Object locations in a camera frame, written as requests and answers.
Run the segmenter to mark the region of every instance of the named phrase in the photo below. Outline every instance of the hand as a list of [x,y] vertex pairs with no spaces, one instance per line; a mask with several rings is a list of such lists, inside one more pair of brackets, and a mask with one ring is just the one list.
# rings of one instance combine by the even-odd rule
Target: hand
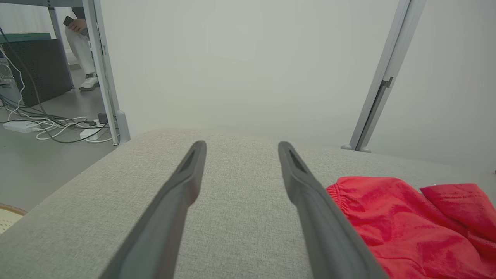
[[88,26],[86,25],[86,19],[84,18],[73,20],[68,27],[70,30],[74,30],[77,33],[81,33],[81,31],[88,28]]

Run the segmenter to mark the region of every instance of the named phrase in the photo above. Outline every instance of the white sneaker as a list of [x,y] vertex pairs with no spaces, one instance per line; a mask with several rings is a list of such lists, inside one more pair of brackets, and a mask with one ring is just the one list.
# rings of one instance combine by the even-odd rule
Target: white sneaker
[[93,75],[93,74],[87,74],[86,79],[84,80],[83,84],[79,87],[79,90],[81,91],[91,91],[95,88],[100,86],[100,83],[98,82],[98,77]]

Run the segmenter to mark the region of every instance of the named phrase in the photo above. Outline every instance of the desk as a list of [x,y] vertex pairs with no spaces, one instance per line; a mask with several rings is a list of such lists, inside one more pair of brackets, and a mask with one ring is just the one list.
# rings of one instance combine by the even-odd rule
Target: desk
[[[112,135],[113,145],[118,145],[119,140],[117,139],[116,124],[114,122],[114,114],[112,109],[112,103],[109,96],[107,78],[105,76],[104,65],[103,65],[103,54],[102,46],[100,41],[100,33],[98,31],[98,25],[96,21],[95,12],[95,2],[94,0],[0,0],[0,3],[9,4],[21,4],[21,5],[31,5],[31,6],[44,6],[48,8],[50,13],[50,19],[52,20],[52,25],[55,31],[55,37],[59,40],[62,45],[62,36],[59,28],[57,14],[55,13],[56,7],[83,7],[84,14],[86,16],[86,24],[88,25],[88,34],[90,37],[91,46],[93,47],[93,60],[95,61],[96,73],[98,75],[98,80],[100,82],[100,91],[102,92],[103,104],[105,106],[105,113],[107,114],[107,119],[109,120],[110,134]],[[69,71],[69,64],[67,63],[67,57],[65,53],[63,54],[65,59],[65,64],[67,65],[67,71]]]

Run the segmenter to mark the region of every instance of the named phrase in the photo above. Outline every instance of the power adapter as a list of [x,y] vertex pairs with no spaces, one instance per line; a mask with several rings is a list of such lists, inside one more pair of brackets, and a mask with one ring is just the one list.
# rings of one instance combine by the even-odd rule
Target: power adapter
[[16,131],[19,133],[27,134],[33,131],[32,127],[29,127],[28,124],[31,122],[28,121],[10,121],[3,124],[5,130]]

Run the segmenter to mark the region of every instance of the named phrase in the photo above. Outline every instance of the black cable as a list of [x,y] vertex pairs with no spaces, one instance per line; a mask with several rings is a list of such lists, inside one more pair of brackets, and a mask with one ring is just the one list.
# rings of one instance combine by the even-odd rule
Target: black cable
[[[24,64],[24,62],[22,61],[21,57],[17,54],[17,52],[15,51],[15,49],[10,45],[10,42],[8,41],[7,37],[5,36],[2,28],[0,27],[0,33],[2,34],[3,36],[3,39],[5,40],[5,42],[7,43],[8,47],[10,48],[10,50],[12,50],[12,53],[14,53],[15,57],[19,60],[19,62],[21,63],[21,66],[26,70],[26,73],[28,74],[28,77],[29,79],[31,80],[31,83],[33,84],[33,88],[34,88],[34,92],[36,94],[36,99],[38,100],[38,104],[40,105],[40,109],[41,111],[45,114],[45,116],[52,120],[54,123],[57,123],[59,124],[60,126],[65,126],[64,124],[60,123],[59,121],[57,121],[55,118],[51,117],[51,115],[49,115],[45,109],[43,108],[42,104],[41,104],[41,100],[40,100],[40,94],[38,93],[38,88],[36,87],[36,84],[34,82],[34,79],[33,79],[33,76],[31,75],[31,72],[29,71],[28,67],[26,66],[26,64]],[[85,140],[85,139],[88,139],[90,137],[92,137],[93,135],[96,135],[99,131],[103,130],[103,128],[105,128],[106,125],[104,125],[101,129],[99,129],[98,131],[96,131],[94,134],[88,136],[88,137],[85,137],[83,139],[78,139],[78,140],[73,140],[73,141],[60,141],[58,139],[55,139],[47,130],[45,130],[45,132],[47,133],[47,135],[54,141],[56,142],[59,142],[59,143],[74,143],[74,142],[78,142],[78,141],[82,141],[82,140]]]
[[[24,62],[22,61],[21,57],[19,57],[19,55],[17,54],[17,52],[15,51],[15,49],[10,45],[10,42],[8,41],[7,37],[5,36],[2,28],[0,27],[0,33],[2,34],[3,36],[3,39],[5,40],[5,42],[7,43],[8,47],[10,48],[10,50],[12,50],[12,53],[14,53],[15,57],[19,60],[19,62],[21,63],[22,67],[26,70],[26,73],[28,74],[28,77],[29,79],[31,80],[31,83],[33,84],[33,88],[34,88],[34,92],[35,92],[35,95],[36,95],[36,99],[38,100],[38,104],[40,105],[40,109],[42,110],[42,112],[45,114],[45,116],[52,120],[53,122],[59,124],[60,126],[64,126],[62,123],[60,123],[59,121],[57,121],[55,118],[52,118],[46,111],[45,109],[43,108],[43,105],[41,104],[41,100],[40,100],[40,94],[38,93],[38,88],[36,87],[36,84],[34,82],[34,79],[33,79],[33,76],[31,75],[31,72],[29,71],[28,67],[26,66],[26,64],[24,64]],[[52,135],[50,133],[47,133],[51,139],[55,140],[55,141],[58,141],[56,139],[54,139],[52,137]]]
[[[17,104],[14,104],[15,103],[14,101],[10,100],[9,98],[7,98],[5,96],[2,96],[1,94],[0,94],[0,100],[5,105],[8,105],[9,107],[11,107],[13,109],[17,109],[18,111],[22,111],[22,112],[31,114],[31,115],[28,115],[29,117],[40,117],[40,116],[45,116],[46,117],[45,114],[36,113],[36,112],[30,112],[30,111],[24,110],[24,109],[32,109],[32,110],[40,111],[40,110],[35,109],[35,108],[32,108],[32,107],[20,106],[19,108],[17,108]],[[67,118],[67,117],[63,117],[63,116],[57,116],[57,115],[53,115],[53,114],[50,114],[50,116],[53,117],[53,118],[60,119],[61,121],[65,121],[65,122],[67,122],[67,124],[69,123],[69,121],[71,121],[72,123],[78,123],[78,124],[84,122],[84,121],[76,122],[76,121],[74,121],[71,118]],[[95,127],[69,127],[69,128],[70,129],[98,129],[98,128],[95,128]]]
[[5,121],[5,122],[0,122],[0,124],[3,124],[3,123],[9,123],[9,122],[12,122],[12,121],[26,121],[26,122],[33,122],[33,123],[38,123],[36,121],[31,121],[31,120],[24,120],[24,119],[15,119],[15,120],[9,120],[9,121]]

